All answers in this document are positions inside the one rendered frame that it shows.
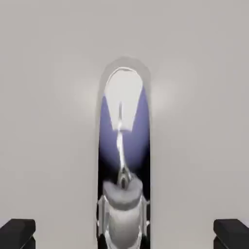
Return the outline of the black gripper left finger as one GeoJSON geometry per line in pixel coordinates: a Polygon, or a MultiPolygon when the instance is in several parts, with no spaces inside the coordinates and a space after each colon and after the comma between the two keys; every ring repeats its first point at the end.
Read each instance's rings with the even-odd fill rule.
{"type": "Polygon", "coordinates": [[[0,227],[0,249],[36,249],[34,219],[12,218],[0,227]]]}

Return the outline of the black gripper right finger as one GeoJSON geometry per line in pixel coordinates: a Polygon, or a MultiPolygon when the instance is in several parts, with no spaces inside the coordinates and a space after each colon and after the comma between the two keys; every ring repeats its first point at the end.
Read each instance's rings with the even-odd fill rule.
{"type": "Polygon", "coordinates": [[[216,219],[213,231],[213,249],[249,249],[249,226],[239,219],[216,219]]]}

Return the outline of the white cabinet door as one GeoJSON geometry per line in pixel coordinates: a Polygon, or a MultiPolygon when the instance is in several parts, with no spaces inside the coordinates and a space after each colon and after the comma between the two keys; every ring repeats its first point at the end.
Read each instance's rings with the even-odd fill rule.
{"type": "Polygon", "coordinates": [[[0,0],[0,223],[96,249],[97,98],[121,56],[151,73],[152,249],[213,249],[249,220],[249,0],[0,0]]]}

